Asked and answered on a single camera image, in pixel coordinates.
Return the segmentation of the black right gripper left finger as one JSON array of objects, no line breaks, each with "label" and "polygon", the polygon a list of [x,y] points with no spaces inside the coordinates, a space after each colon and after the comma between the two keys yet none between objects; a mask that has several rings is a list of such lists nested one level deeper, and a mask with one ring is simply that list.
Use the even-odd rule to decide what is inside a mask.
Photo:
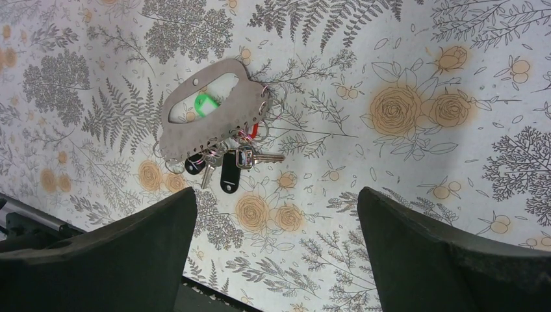
[{"label": "black right gripper left finger", "polygon": [[1,310],[173,311],[197,216],[190,187],[89,232],[1,200]]}]

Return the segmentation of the silver metal key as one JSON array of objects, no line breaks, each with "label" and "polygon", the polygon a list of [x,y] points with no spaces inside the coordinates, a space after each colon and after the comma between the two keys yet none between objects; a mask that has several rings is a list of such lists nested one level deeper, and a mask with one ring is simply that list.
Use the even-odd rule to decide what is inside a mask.
[{"label": "silver metal key", "polygon": [[250,146],[241,146],[235,152],[236,166],[242,170],[250,170],[257,163],[281,163],[285,160],[282,154],[258,153]]}]

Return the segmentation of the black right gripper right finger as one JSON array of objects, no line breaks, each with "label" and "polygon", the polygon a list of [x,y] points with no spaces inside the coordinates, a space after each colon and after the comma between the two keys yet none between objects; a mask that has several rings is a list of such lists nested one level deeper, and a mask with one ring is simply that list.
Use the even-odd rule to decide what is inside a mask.
[{"label": "black right gripper right finger", "polygon": [[365,187],[357,210],[384,311],[549,311],[550,253],[473,235]]}]

